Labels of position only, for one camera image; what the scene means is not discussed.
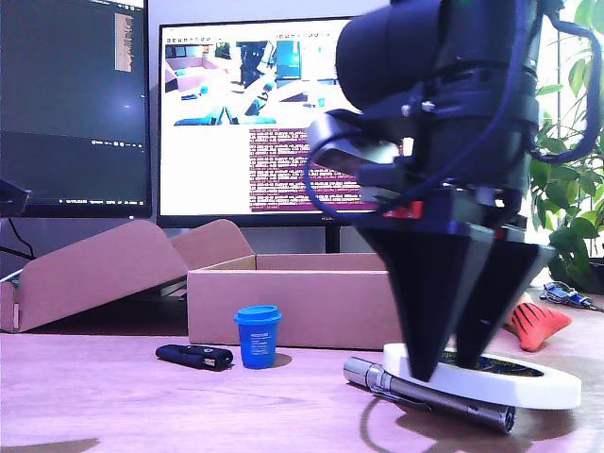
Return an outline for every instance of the wall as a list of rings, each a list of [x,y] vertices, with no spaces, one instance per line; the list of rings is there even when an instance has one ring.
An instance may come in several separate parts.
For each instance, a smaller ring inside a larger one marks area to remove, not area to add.
[[[357,15],[387,5],[387,0],[149,0],[149,68],[151,103],[151,151],[153,167],[157,168],[157,114],[158,114],[158,53],[159,25],[185,22],[237,21],[317,16]],[[153,174],[154,197],[157,178]],[[127,220],[113,219],[17,219],[21,236],[31,242],[36,254],[44,255],[117,227]],[[167,231],[169,235],[178,230]],[[243,234],[259,253],[311,253],[325,249],[323,229],[297,228],[245,228]],[[0,244],[24,250],[13,237],[8,223],[0,226]],[[370,250],[364,240],[351,228],[343,228],[343,251]],[[25,262],[3,254],[0,257],[0,276],[17,270]]]

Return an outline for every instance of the table surface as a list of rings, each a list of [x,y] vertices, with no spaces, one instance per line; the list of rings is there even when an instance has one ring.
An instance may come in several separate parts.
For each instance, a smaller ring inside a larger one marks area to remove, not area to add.
[[[370,351],[278,348],[266,370],[201,371],[160,361],[187,338],[0,335],[2,451],[604,451],[604,313],[560,308],[574,322],[536,353],[502,329],[489,352],[558,368],[583,381],[571,411],[518,410],[510,436],[454,417],[407,410],[348,384],[351,356]]]

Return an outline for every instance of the silver cylinder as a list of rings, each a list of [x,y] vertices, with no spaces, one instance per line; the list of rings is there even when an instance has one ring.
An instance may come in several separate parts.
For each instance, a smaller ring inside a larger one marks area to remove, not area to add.
[[[393,376],[378,363],[351,357],[344,364],[344,377],[372,393],[416,409],[446,411],[508,434],[515,422],[512,406],[487,403],[445,394]]]

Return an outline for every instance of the white tape roll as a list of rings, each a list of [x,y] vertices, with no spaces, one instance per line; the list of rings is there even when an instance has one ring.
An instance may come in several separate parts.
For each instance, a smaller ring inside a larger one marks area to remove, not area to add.
[[[445,361],[455,355],[444,352]],[[527,361],[483,354],[479,369],[440,362],[430,382],[411,377],[404,344],[384,345],[383,368],[393,376],[446,394],[526,409],[573,409],[581,402],[581,381],[563,371]]]

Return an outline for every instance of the blue cup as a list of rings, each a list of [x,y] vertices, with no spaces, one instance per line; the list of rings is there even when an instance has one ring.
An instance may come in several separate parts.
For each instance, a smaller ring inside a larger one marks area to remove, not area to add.
[[[242,362],[245,368],[260,370],[275,363],[277,327],[283,316],[275,305],[241,309],[235,315],[239,325]]]

